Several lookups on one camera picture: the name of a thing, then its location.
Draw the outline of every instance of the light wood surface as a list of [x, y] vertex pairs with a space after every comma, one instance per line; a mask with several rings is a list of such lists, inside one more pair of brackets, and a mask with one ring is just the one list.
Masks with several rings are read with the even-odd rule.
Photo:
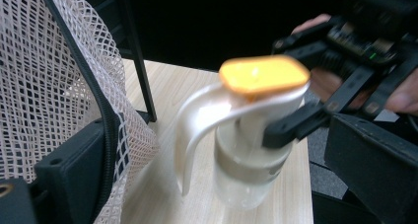
[[[132, 61], [125, 60], [128, 97], [144, 110]], [[138, 174], [125, 201], [122, 223], [303, 223], [313, 222], [307, 141], [293, 147], [274, 186], [257, 208], [227, 208], [213, 190], [213, 131], [196, 149], [190, 193], [181, 196], [174, 175], [174, 117], [198, 89], [218, 81], [218, 74], [146, 61], [157, 122], [150, 126], [161, 144], [159, 155]]]

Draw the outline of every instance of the finger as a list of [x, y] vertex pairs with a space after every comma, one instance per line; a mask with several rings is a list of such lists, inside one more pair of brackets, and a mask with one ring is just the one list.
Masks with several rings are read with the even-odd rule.
[[405, 81], [390, 95], [385, 107], [393, 112], [418, 115], [418, 69], [415, 69]]
[[[312, 81], [310, 89], [316, 93], [322, 102], [326, 102], [329, 97], [342, 85], [342, 80], [337, 75], [322, 68], [312, 70]], [[351, 102], [349, 108], [358, 109], [370, 96], [375, 88], [361, 91]]]
[[327, 14], [318, 15], [314, 19], [307, 20], [303, 24], [296, 26], [292, 30], [292, 34], [301, 32], [301, 31], [306, 30], [308, 28], [311, 28], [311, 27], [313, 27], [315, 25], [318, 25], [318, 24], [327, 22], [330, 18], [331, 18], [331, 16], [330, 15], [327, 15]]
[[340, 77], [320, 67], [311, 70], [311, 80], [329, 94], [333, 94], [342, 84]]

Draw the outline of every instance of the dark background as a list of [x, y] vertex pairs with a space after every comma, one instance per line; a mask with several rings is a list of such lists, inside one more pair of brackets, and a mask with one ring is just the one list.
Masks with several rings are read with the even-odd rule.
[[270, 54], [272, 42], [342, 0], [131, 0], [144, 58], [218, 70], [232, 57]]

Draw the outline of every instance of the curved pump nozzle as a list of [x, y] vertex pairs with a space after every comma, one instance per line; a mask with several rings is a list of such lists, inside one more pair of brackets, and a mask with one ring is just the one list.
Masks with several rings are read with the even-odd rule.
[[[310, 78], [302, 64], [285, 55], [230, 59], [219, 75], [222, 83], [192, 95], [176, 118], [174, 169], [183, 195], [188, 194], [194, 151], [204, 135], [228, 121], [264, 112], [266, 118], [252, 129], [262, 134], [271, 122], [269, 112], [283, 105], [287, 105], [287, 114], [297, 109]], [[261, 141], [253, 145], [261, 146]]]

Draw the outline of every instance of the black plastic part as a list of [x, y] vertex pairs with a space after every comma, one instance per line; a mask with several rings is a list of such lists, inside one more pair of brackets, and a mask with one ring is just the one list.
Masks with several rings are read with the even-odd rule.
[[23, 179], [0, 180], [0, 223], [37, 223], [30, 190]]
[[281, 148], [295, 138], [303, 139], [319, 127], [326, 124], [329, 117], [322, 105], [307, 103], [296, 112], [269, 124], [264, 130], [262, 146]]
[[314, 224], [382, 224], [364, 207], [313, 191]]
[[49, 223], [92, 223], [99, 204], [105, 131], [92, 122], [35, 165], [37, 188], [47, 190], [53, 212], [37, 213]]
[[56, 205], [50, 192], [46, 189], [41, 189], [37, 180], [28, 184], [28, 187], [31, 191], [37, 223], [52, 222], [56, 216]]
[[288, 37], [282, 37], [273, 42], [272, 54], [281, 54], [297, 47], [325, 39], [329, 30], [341, 22], [341, 17], [332, 17], [329, 21], [318, 24]]
[[148, 124], [151, 121], [151, 115], [148, 112], [137, 111], [142, 119]]
[[324, 160], [383, 223], [418, 222], [417, 145], [366, 120], [336, 114]]
[[359, 66], [347, 80], [324, 103], [324, 109], [328, 113], [343, 112], [350, 103], [364, 89], [375, 76], [375, 71], [368, 67]]
[[418, 34], [418, 0], [343, 0], [342, 14], [362, 34], [400, 39]]
[[139, 79], [139, 85], [143, 94], [145, 106], [149, 120], [152, 122], [157, 121], [157, 112], [154, 107], [154, 101], [151, 94], [150, 84], [148, 82], [147, 71], [145, 69], [144, 57], [142, 55], [142, 49], [139, 42], [137, 33], [137, 27], [135, 24], [135, 18], [132, 12], [132, 5], [130, 0], [117, 0], [119, 13], [122, 17], [122, 25], [124, 26], [124, 32], [126, 33], [126, 39], [131, 49], [131, 57], [135, 64], [135, 69]]
[[313, 69], [319, 65], [320, 59], [327, 49], [328, 45], [324, 41], [318, 40], [298, 48], [286, 50], [283, 54], [297, 59], [308, 69]]
[[383, 109], [390, 94], [418, 67], [418, 56], [410, 55], [397, 65], [379, 84], [362, 106], [362, 112], [369, 117], [376, 117]]
[[397, 115], [399, 118], [396, 122], [374, 121], [374, 124], [418, 146], [418, 116], [409, 113]]

